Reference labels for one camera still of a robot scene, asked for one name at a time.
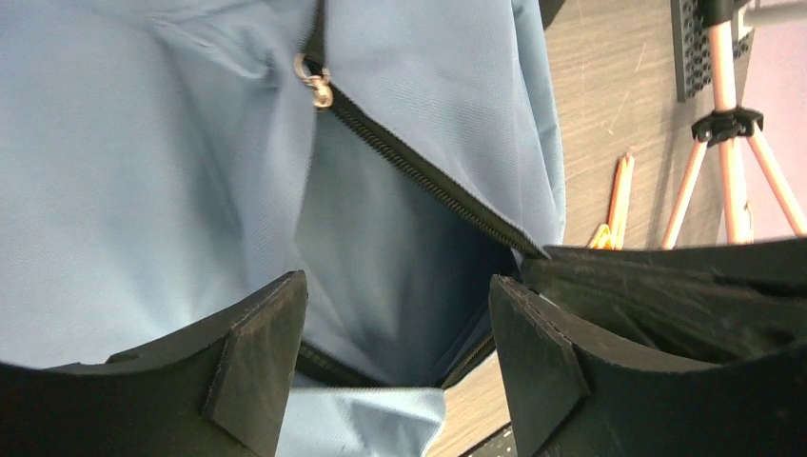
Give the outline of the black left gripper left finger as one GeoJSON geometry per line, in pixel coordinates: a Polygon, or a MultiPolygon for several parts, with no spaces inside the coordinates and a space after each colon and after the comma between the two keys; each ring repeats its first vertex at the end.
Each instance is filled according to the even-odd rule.
{"type": "Polygon", "coordinates": [[[271,456],[301,343],[306,278],[101,365],[1,367],[5,456],[271,456]]]}

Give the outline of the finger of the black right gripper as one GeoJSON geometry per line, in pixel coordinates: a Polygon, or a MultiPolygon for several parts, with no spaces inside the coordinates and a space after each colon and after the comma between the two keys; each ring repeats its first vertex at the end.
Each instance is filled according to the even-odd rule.
{"type": "Polygon", "coordinates": [[[674,250],[547,248],[524,282],[571,314],[703,362],[806,340],[806,241],[674,250]]]}

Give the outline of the orange triangular sticker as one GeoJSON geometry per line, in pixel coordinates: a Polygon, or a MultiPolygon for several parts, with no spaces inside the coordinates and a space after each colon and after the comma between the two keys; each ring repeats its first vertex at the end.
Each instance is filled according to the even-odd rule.
{"type": "Polygon", "coordinates": [[[595,230],[589,244],[590,249],[613,249],[613,238],[608,224],[600,224],[595,230]]]}

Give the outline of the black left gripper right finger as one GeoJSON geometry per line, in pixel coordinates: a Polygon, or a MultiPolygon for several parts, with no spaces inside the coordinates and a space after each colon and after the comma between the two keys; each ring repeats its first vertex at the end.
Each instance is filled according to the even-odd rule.
{"type": "Polygon", "coordinates": [[[642,346],[502,276],[493,333],[521,456],[802,456],[806,347],[730,365],[642,346]]]}

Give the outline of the blue grey student backpack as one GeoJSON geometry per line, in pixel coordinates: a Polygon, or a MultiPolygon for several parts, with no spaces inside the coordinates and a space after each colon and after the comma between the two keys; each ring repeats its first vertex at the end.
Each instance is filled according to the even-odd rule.
{"type": "Polygon", "coordinates": [[[5,1],[1,367],[101,365],[281,276],[271,456],[424,456],[561,241],[536,1],[5,1]]]}

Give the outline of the orange pencil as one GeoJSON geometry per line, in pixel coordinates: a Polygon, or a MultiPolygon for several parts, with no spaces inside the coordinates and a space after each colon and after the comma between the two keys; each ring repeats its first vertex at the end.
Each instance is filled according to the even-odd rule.
{"type": "Polygon", "coordinates": [[[611,233],[612,233],[614,249],[618,249],[616,247],[616,231],[615,231],[616,227],[615,227],[615,223],[616,223],[616,217],[617,217],[617,214],[618,214],[618,211],[619,211],[618,210],[618,207],[619,207],[618,197],[620,195],[620,161],[621,161],[622,157],[619,160],[619,163],[618,163],[618,166],[617,166],[617,171],[616,171],[616,174],[615,174],[615,181],[614,181],[614,186],[613,186],[612,196],[611,196],[611,208],[610,208],[609,220],[608,220],[608,225],[609,225],[609,227],[611,229],[611,233]]]}
{"type": "Polygon", "coordinates": [[[620,161],[619,211],[615,223],[616,247],[618,249],[621,249],[624,244],[634,168],[635,158],[631,153],[626,153],[620,161]]]}

